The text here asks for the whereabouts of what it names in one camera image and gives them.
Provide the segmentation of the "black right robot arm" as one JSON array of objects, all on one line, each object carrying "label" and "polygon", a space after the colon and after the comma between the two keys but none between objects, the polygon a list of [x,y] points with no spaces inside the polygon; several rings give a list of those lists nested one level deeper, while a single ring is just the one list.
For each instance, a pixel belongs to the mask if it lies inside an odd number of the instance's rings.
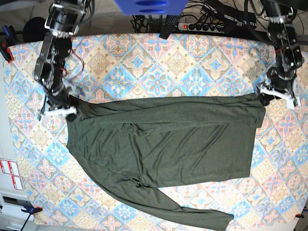
[{"label": "black right robot arm", "polygon": [[66,87],[65,60],[73,52],[72,38],[82,24],[91,21],[95,11],[93,0],[55,0],[49,7],[47,29],[34,69],[34,80],[43,88],[42,107],[37,119],[47,123],[51,116],[75,119],[77,109]]}]

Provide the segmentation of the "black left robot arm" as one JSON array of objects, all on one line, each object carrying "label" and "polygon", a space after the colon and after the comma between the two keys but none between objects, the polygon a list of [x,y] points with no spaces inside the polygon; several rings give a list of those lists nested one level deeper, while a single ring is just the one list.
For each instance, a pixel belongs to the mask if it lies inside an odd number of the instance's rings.
[{"label": "black left robot arm", "polygon": [[244,1],[244,19],[246,26],[258,41],[266,43],[251,26],[248,17],[248,5],[257,17],[264,17],[269,20],[267,27],[267,42],[274,47],[276,65],[267,70],[266,79],[257,84],[258,98],[263,106],[269,105],[273,99],[284,99],[287,107],[294,110],[300,105],[300,98],[295,95],[295,79],[297,69],[304,63],[300,45],[297,42],[295,28],[291,17],[296,14],[292,7],[263,0],[263,9],[256,11],[251,0]]}]

